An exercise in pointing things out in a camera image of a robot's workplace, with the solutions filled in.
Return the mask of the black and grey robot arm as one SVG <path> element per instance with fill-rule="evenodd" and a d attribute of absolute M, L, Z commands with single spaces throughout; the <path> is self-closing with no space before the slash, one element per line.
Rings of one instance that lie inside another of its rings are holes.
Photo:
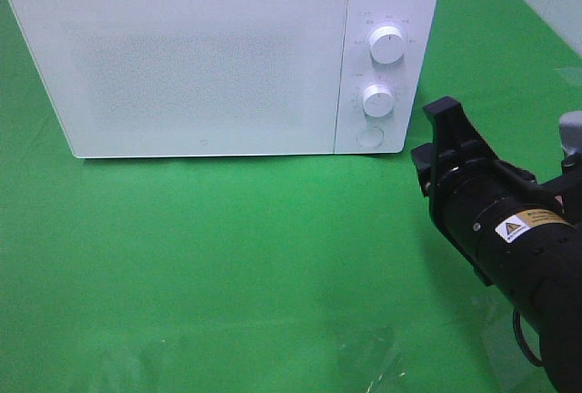
<path fill-rule="evenodd" d="M 431 142 L 412 153 L 429 215 L 440 233 L 496 286 L 538 334 L 528 360 L 559 392 L 581 389 L 581 115 L 559 121 L 560 176 L 539 183 L 500 159 L 445 96 L 426 105 Z"/>

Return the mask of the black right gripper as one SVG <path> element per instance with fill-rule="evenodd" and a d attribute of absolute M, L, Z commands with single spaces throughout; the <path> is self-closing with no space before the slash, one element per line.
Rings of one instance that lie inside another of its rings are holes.
<path fill-rule="evenodd" d="M 497 158 L 461 103 L 444 96 L 423 107 L 433 142 L 411 158 L 437 229 L 486 286 L 573 286 L 573 160 L 539 184 Z"/>

